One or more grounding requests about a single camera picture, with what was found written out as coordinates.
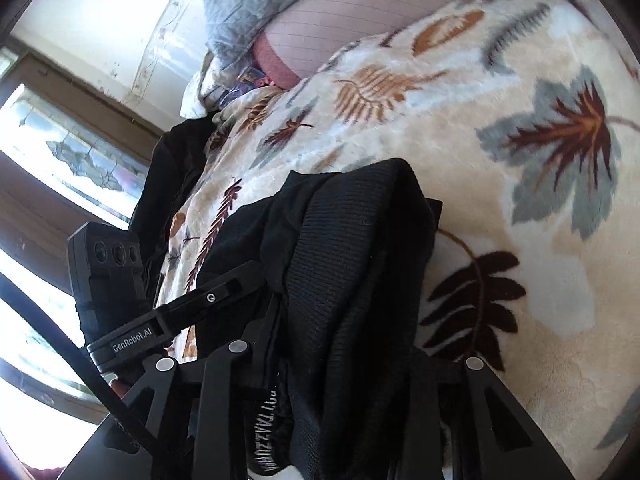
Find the white pillow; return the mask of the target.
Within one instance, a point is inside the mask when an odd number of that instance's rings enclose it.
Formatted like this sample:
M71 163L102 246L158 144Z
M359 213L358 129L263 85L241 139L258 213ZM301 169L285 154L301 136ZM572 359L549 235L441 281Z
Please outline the white pillow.
M180 116L184 119L205 117L217 107L238 76L236 68L220 67L218 58L208 51L200 70L193 75L183 92Z

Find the small colourful box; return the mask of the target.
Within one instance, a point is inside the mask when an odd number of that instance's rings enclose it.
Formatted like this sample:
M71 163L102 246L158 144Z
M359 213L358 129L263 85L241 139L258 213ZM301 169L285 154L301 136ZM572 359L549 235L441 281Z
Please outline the small colourful box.
M238 78L236 78L233 89L241 93L246 93L250 90L269 85L269 78L261 70L253 66L247 66L239 74Z

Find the black garment at bed edge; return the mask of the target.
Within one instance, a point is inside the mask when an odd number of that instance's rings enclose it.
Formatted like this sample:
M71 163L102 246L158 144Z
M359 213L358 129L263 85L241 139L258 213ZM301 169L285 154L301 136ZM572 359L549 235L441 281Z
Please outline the black garment at bed edge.
M153 150L140 200L129 229L137 235L145 293L151 297L168 251L172 218L182 207L206 163L205 144L214 133L213 116L187 119L165 132Z

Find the black pants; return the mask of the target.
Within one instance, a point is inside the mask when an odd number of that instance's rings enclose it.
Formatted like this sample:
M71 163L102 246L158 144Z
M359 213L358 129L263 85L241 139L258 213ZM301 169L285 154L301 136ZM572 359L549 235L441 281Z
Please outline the black pants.
M288 454L304 478L386 477L436 228L411 166L392 158L346 174L291 172L279 192L235 211L209 249L201 282L257 261L267 288L198 324L198 356L282 299Z

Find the leaf pattern fleece blanket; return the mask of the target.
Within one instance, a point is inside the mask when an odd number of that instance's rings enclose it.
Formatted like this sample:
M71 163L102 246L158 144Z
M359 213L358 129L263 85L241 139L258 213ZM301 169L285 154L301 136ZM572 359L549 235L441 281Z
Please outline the leaf pattern fleece blanket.
M214 123L159 302L289 172L405 159L444 204L416 341L478 353L576 478L604 473L639 414L639 81L582 0L450 3Z

